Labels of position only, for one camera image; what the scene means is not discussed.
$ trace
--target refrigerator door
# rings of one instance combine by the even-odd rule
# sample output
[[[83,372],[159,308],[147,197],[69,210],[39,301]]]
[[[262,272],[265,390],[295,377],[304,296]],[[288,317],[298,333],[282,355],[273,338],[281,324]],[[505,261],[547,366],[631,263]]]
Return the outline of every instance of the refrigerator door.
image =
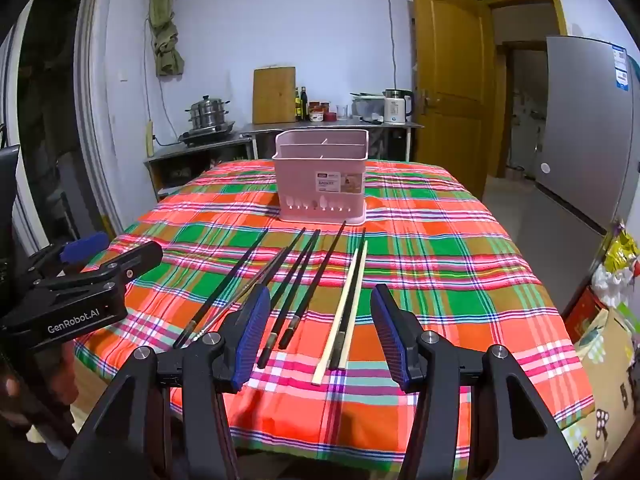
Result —
[[[538,187],[531,193],[517,245],[562,314],[593,272],[604,240]]]
[[[536,180],[608,229],[631,146],[632,92],[616,79],[616,64],[628,65],[626,52],[573,36],[546,43],[549,93]]]

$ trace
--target clear plastic bin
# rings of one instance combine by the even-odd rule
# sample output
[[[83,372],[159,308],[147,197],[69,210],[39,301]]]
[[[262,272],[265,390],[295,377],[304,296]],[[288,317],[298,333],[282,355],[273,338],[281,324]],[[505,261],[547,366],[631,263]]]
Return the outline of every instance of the clear plastic bin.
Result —
[[[349,225],[363,224],[367,130],[317,128],[276,136],[280,219]]]

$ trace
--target wooden cutting board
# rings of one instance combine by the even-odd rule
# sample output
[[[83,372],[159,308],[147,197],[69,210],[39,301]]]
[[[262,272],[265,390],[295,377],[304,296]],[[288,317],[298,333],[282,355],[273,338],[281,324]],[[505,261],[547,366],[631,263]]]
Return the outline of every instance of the wooden cutting board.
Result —
[[[254,124],[296,120],[296,68],[254,70]]]

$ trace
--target plaid tablecloth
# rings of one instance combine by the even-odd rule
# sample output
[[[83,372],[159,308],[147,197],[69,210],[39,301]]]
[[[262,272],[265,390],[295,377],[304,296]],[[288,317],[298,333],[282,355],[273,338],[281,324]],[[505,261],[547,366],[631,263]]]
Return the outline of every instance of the plaid tablecloth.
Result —
[[[310,384],[360,227],[345,229],[289,349],[275,351],[264,370],[254,368],[240,394],[225,397],[236,444],[398,468],[417,396],[402,393],[389,376],[369,311],[377,283],[386,283],[399,305],[455,345],[481,351],[494,343],[507,346],[561,428],[593,410],[587,376],[545,289],[491,213],[449,173],[421,164],[369,162],[366,201],[369,254],[347,370],[327,373],[321,386]],[[294,237],[300,226],[279,221],[278,211],[273,165],[264,160],[223,164],[163,200],[96,261],[148,240],[164,250],[162,264],[129,285],[127,318],[79,339],[78,357],[110,378],[139,345],[167,350],[258,232],[270,228],[217,306]],[[316,227],[305,226],[304,240],[272,291]],[[322,236],[292,310],[337,231],[318,227]],[[468,388],[461,389],[460,399],[456,468],[463,471]],[[180,412],[181,405],[175,390],[172,407]]]

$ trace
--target product sticker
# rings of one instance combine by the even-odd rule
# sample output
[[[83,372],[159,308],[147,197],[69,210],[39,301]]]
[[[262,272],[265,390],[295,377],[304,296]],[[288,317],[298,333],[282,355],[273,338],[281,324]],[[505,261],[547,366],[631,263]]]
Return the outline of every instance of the product sticker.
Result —
[[[625,60],[625,49],[621,46],[612,45],[613,49],[613,63],[616,68],[620,70],[624,70],[626,72],[626,60]]]
[[[317,172],[316,191],[362,193],[362,173]]]
[[[316,191],[340,193],[340,173],[316,173]]]
[[[616,69],[616,84],[618,88],[622,88],[623,90],[629,90],[629,81],[626,76],[626,72],[624,70]]]

